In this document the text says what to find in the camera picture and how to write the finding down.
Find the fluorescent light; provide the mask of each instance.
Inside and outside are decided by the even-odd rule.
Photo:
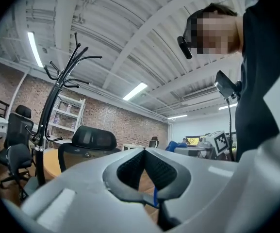
[[[180,118],[180,117],[186,117],[187,115],[182,115],[182,116],[174,116],[174,117],[169,117],[168,119],[175,119],[175,118]]]
[[[36,48],[36,43],[35,43],[35,38],[34,38],[34,33],[33,32],[28,32],[28,38],[29,38],[29,42],[35,57],[35,60],[38,64],[39,67],[44,67],[41,59],[39,58],[38,52],[37,52],[37,48]]]
[[[140,83],[135,89],[133,89],[131,92],[129,92],[123,100],[128,101],[130,98],[134,97],[136,94],[138,94],[140,91],[145,89],[147,87],[147,84]]]
[[[235,106],[237,106],[237,104],[238,103],[231,104],[229,107],[235,107]],[[223,107],[219,107],[218,109],[219,110],[224,110],[224,109],[227,109],[227,108],[228,108],[228,106],[223,106]]]

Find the office chair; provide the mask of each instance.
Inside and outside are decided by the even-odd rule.
[[[82,125],[76,130],[72,143],[64,143],[58,148],[61,172],[66,170],[65,153],[68,155],[68,166],[73,166],[88,159],[120,152],[116,146],[117,141],[113,133]]]
[[[23,105],[19,105],[16,108],[16,113],[11,113],[8,118],[8,126],[7,126],[7,133],[6,133],[6,139],[4,142],[4,149],[0,150],[0,163],[4,166],[8,166],[7,161],[7,149],[12,146],[19,143],[24,144],[25,146],[28,146],[29,144],[29,133],[25,129],[25,126],[27,125],[29,127],[29,130],[31,131],[33,128],[34,123],[29,120],[28,118],[31,118],[31,110]],[[28,168],[30,167],[31,161],[27,161],[26,163],[22,163],[20,168]],[[28,181],[28,178],[24,177],[24,175],[30,175],[29,171],[24,171],[20,173],[20,179]],[[0,181],[0,188],[4,188],[3,183],[7,181],[14,180],[14,177],[10,174],[9,177],[3,179]]]
[[[158,137],[153,136],[151,138],[151,140],[149,141],[149,147],[150,148],[156,148],[156,147],[158,147],[158,145],[159,145]]]
[[[10,146],[7,149],[6,156],[9,172],[11,173],[20,189],[20,200],[24,200],[38,188],[38,181],[35,176],[30,177],[24,187],[22,187],[20,184],[20,180],[22,178],[19,173],[19,168],[21,168],[22,165],[32,165],[33,159],[30,154],[30,150],[27,145],[20,143]]]

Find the white ceiling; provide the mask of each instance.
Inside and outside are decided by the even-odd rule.
[[[78,41],[89,47],[86,55],[103,56],[83,61],[71,74],[91,82],[84,86],[90,95],[124,107],[127,102],[119,100],[145,82],[145,92],[128,102],[132,111],[158,120],[212,113],[222,99],[203,97],[197,104],[182,104],[182,98],[212,86],[219,70],[237,81],[241,55],[194,55],[187,60],[176,41],[188,16],[211,2],[241,15],[245,9],[245,0],[18,0],[0,23],[0,62],[31,67],[34,76],[43,78],[26,32],[35,32],[42,63],[52,60],[60,69],[75,48],[77,32]]]

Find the person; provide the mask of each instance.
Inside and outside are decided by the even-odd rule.
[[[280,75],[280,13],[274,12],[277,7],[271,3],[259,0],[243,17],[227,6],[211,3],[187,19],[183,35],[188,48],[197,53],[242,53],[242,91],[235,113],[236,161],[279,133],[263,100]]]

